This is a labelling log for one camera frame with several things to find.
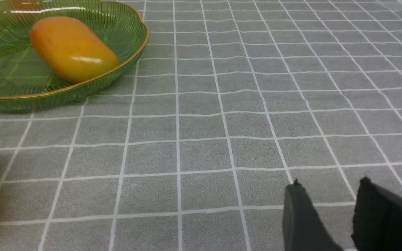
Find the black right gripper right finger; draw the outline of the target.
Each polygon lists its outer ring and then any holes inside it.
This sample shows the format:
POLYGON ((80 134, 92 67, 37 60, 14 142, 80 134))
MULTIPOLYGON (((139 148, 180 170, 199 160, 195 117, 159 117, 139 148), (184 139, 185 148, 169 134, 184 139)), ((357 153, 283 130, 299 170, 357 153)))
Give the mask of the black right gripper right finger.
POLYGON ((402 197, 373 183, 359 182, 351 238, 359 251, 402 251, 402 197))

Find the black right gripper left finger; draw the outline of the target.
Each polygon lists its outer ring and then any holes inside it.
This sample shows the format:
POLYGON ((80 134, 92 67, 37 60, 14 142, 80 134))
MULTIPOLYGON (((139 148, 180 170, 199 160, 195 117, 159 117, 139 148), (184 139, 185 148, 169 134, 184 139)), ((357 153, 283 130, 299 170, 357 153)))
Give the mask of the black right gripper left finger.
POLYGON ((284 191, 282 232, 286 251, 342 251, 323 222, 306 189, 296 178, 284 191))

